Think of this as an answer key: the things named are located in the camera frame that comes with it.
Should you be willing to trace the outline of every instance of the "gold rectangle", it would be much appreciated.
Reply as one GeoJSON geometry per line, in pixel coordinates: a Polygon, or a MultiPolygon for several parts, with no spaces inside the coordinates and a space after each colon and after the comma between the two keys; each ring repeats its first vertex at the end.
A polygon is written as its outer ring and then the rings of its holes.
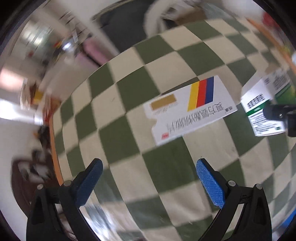
{"type": "Polygon", "coordinates": [[[171,94],[171,95],[166,96],[160,100],[156,100],[156,101],[152,102],[151,108],[152,108],[152,110],[156,110],[156,109],[159,109],[159,108],[164,107],[166,105],[169,105],[171,103],[174,103],[176,101],[177,100],[176,100],[174,94],[171,94]]]}

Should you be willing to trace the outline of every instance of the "cardboard box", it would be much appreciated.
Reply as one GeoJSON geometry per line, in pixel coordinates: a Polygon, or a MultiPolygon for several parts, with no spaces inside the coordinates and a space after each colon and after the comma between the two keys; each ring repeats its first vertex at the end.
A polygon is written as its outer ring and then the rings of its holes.
{"type": "Polygon", "coordinates": [[[267,120],[263,108],[269,104],[295,104],[295,89],[287,73],[275,65],[257,71],[243,86],[241,103],[255,136],[285,132],[284,122],[267,120]]]}
{"type": "Polygon", "coordinates": [[[157,145],[219,120],[235,111],[236,105],[218,76],[156,97],[144,104],[154,119],[152,135],[157,145]]]}

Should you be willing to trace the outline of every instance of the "green and white box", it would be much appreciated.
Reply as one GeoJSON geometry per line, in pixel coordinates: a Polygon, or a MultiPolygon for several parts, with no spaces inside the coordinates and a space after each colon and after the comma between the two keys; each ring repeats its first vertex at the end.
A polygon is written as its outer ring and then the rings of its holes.
{"type": "Polygon", "coordinates": [[[295,104],[295,89],[285,71],[270,66],[265,72],[257,71],[243,86],[241,103],[255,136],[280,134],[285,132],[284,123],[267,120],[263,108],[269,103],[295,104]]]}

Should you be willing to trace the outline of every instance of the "tricolor stripe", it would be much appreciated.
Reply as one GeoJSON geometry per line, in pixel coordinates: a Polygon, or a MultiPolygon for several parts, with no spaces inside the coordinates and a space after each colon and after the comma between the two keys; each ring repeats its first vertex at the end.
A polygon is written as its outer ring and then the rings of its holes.
{"type": "Polygon", "coordinates": [[[196,109],[213,101],[214,77],[198,81],[191,85],[187,111],[196,109]]]}

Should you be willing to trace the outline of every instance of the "yellow stripe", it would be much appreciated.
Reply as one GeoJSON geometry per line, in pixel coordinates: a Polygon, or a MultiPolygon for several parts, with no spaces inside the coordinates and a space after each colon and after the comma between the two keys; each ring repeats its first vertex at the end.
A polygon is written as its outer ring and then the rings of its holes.
{"type": "Polygon", "coordinates": [[[189,103],[188,103],[187,111],[191,111],[191,110],[194,110],[196,108],[199,86],[200,86],[199,81],[195,82],[195,83],[193,83],[191,85],[190,97],[189,97],[189,103]]]}

